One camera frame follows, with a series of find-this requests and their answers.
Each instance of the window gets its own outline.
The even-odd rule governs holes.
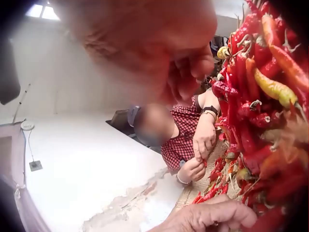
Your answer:
[[[49,1],[40,1],[37,4],[34,4],[26,13],[27,16],[42,18],[42,19],[51,19],[51,20],[60,20],[58,16],[54,13],[54,9],[50,6]]]

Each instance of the watch strap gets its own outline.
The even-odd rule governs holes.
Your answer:
[[[216,108],[214,108],[213,106],[204,107],[204,108],[202,109],[201,114],[204,113],[206,110],[210,110],[210,111],[214,112],[214,113],[216,114],[216,116],[218,116],[218,111],[217,111]]]

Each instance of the red patterned top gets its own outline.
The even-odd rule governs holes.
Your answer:
[[[201,115],[201,108],[195,99],[197,95],[192,97],[192,104],[189,107],[176,105],[171,110],[179,135],[161,147],[162,157],[169,170],[179,169],[180,161],[186,162],[194,157],[192,138]]]

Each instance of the bangle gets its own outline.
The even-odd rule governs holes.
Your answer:
[[[203,112],[202,114],[210,114],[210,115],[212,115],[213,117],[214,117],[214,123],[216,122],[216,120],[217,120],[217,117],[215,117],[212,113],[210,113],[210,112]]]
[[[182,184],[189,184],[190,182],[186,183],[186,182],[183,182],[181,179],[179,179],[179,176],[178,176],[179,172],[177,172],[177,179],[180,183]]]

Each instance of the woven mat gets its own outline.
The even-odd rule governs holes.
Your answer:
[[[178,211],[179,209],[183,208],[185,205],[191,204],[195,197],[198,195],[198,192],[201,191],[201,193],[204,192],[204,190],[208,187],[210,181],[209,181],[209,175],[210,172],[214,169],[214,162],[215,160],[223,154],[227,150],[227,146],[224,142],[218,141],[216,144],[216,147],[214,148],[213,152],[210,154],[209,159],[207,160],[207,168],[206,168],[206,174],[205,176],[197,181],[193,182],[191,185],[184,188],[183,192],[181,193],[178,201],[175,204],[174,209],[172,210],[171,214],[175,211]],[[227,195],[230,198],[235,198],[236,193],[240,190],[237,186],[236,179],[233,178],[233,186],[236,190],[236,192],[231,187],[231,183],[229,183],[229,189],[227,192]]]

